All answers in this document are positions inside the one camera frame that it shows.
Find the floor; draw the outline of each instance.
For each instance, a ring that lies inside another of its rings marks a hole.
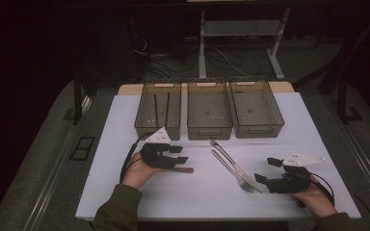
[[[340,43],[322,43],[315,47],[314,38],[283,40],[277,59],[285,81],[294,83],[329,62],[339,51]],[[277,81],[267,59],[268,38],[218,39],[206,43],[208,77],[243,76],[247,73]],[[171,57],[163,50],[150,54],[152,62],[144,63],[145,78],[198,77],[198,47],[192,38],[187,55]],[[317,87],[323,76],[296,89],[302,95],[320,136],[361,212],[356,223],[370,230],[370,108],[356,90],[348,92],[348,105],[355,107],[362,120],[343,124],[336,116],[336,91],[322,95]],[[112,103],[115,89],[101,89],[86,98],[84,113],[73,125],[72,83],[58,96],[46,121],[40,128],[25,161],[0,206],[0,230],[91,230],[84,220],[74,216],[91,167],[95,149]],[[86,161],[69,156],[81,137],[94,137]],[[288,222],[289,230],[307,231],[314,220]],[[141,228],[154,230],[142,225]],[[209,226],[211,230],[232,230],[233,226]],[[253,229],[243,224],[243,230]]]

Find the person's right hand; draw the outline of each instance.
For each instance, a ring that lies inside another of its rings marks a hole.
[[[311,176],[311,180],[317,182],[313,176]],[[293,200],[299,199],[316,218],[323,218],[337,213],[327,196],[313,183],[310,184],[307,190],[290,193],[290,195]]]

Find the person's left hand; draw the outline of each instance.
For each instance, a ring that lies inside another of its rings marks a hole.
[[[139,152],[131,157],[128,165],[129,168],[125,172],[124,179],[121,183],[134,189],[139,189],[151,176],[164,171],[162,168],[150,167],[144,163]]]

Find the utensil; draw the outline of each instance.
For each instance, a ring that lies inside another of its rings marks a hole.
[[[254,184],[254,182],[250,179],[250,177],[242,170],[241,167],[239,167],[235,161],[233,161],[233,159],[229,156],[229,154],[227,154],[225,152],[225,150],[220,146],[218,145],[217,142],[215,141],[211,141],[210,144],[215,147],[216,149],[218,149],[229,161],[230,163],[234,166],[235,168],[235,172],[236,174],[242,178],[244,181],[246,181],[249,185],[251,185],[256,191],[262,193],[262,191],[256,186],[256,184]]]
[[[244,189],[249,193],[254,193],[255,189],[251,185],[249,185],[246,181],[244,181],[242,178],[240,178],[236,174],[236,172],[225,162],[224,159],[222,159],[222,157],[215,150],[212,149],[211,152],[222,163],[222,165],[224,165],[227,168],[227,170],[229,170],[230,173],[232,173],[236,177],[237,184],[240,186],[240,188]]]

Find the knife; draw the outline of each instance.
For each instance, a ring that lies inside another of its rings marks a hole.
[[[222,154],[224,154],[224,156],[230,161],[230,163],[235,167],[235,171],[236,171],[236,174],[242,178],[244,181],[246,181],[246,183],[248,183],[249,185],[251,185],[256,191],[258,191],[259,193],[263,193],[257,186],[256,184],[254,184],[254,182],[250,179],[250,177],[242,170],[241,167],[239,167],[235,161],[233,161],[233,159],[229,156],[229,154],[227,154],[224,149],[218,145],[217,142],[215,141],[211,141],[210,144],[215,147],[216,149],[218,149]]]

